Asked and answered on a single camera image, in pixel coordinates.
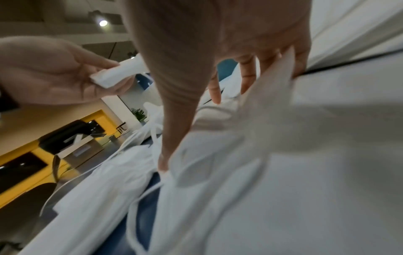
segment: green plant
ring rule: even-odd
[[[147,117],[142,109],[131,108],[130,111],[139,121],[143,121]]]

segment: light bulb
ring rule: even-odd
[[[106,20],[101,20],[100,22],[99,22],[99,25],[100,26],[106,26],[106,25],[108,25],[108,21],[106,21]]]

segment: blue table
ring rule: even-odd
[[[222,79],[230,76],[236,66],[236,62],[232,59],[224,60],[218,64],[218,77]],[[142,144],[151,144],[151,139],[145,140]],[[147,189],[157,184],[160,176],[154,173]],[[136,234],[139,242],[148,250],[150,245],[152,227],[154,225],[155,214],[157,212],[157,202],[160,191],[156,190],[139,203],[139,210],[136,219]],[[126,239],[126,217],[119,223],[112,234],[105,242],[95,251],[93,255],[135,255],[135,252],[129,246]]]

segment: black wristband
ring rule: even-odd
[[[0,113],[17,108],[19,108],[18,103],[0,86]]]

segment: hand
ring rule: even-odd
[[[20,104],[74,104],[122,94],[133,84],[134,77],[109,89],[89,79],[93,73],[118,65],[60,39],[0,39],[0,86]]]
[[[294,46],[294,75],[306,67],[311,46],[310,0],[118,2],[164,104],[162,170],[189,131],[207,86],[213,102],[220,103],[218,62],[234,58],[240,63],[241,93],[256,80],[255,56],[263,73],[281,52]]]

